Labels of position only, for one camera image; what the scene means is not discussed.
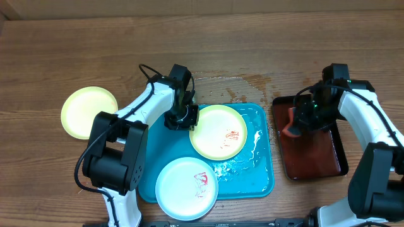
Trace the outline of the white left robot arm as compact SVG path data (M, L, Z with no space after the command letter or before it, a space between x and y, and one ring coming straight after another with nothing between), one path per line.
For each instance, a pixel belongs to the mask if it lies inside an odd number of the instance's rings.
M192 76L154 75L146 90L117 113L96 115L87 148L78 158L74 180L83 190L101 194L109 220L105 226L138 226L141 213L135 188L145 166L149 128L163 116L173 131L191 131L198 121L192 103Z

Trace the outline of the large yellow plate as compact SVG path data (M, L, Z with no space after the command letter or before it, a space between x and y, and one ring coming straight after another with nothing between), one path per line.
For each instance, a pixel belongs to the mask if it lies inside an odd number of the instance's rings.
M70 136L89 139L94 118L101 111L109 114L118 111L113 94L98 86L84 87L75 91L64 102L61 124Z

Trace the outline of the small yellow plate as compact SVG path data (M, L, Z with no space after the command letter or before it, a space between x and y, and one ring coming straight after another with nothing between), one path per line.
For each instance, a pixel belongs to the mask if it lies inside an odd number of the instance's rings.
M237 155L247 141L242 115L226 105L209 105L199 111L197 126L189 133L193 148L204 158L223 161Z

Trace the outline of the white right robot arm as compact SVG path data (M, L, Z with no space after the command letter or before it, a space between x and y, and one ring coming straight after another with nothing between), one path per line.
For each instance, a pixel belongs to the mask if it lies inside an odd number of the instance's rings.
M346 120L364 151L348 195L316 209L307 225L386 226L403 220L403 182L389 177L391 171L403 174L403 134L381 108L370 82L329 79L307 90L312 94L309 99L294 97L283 133L299 137Z

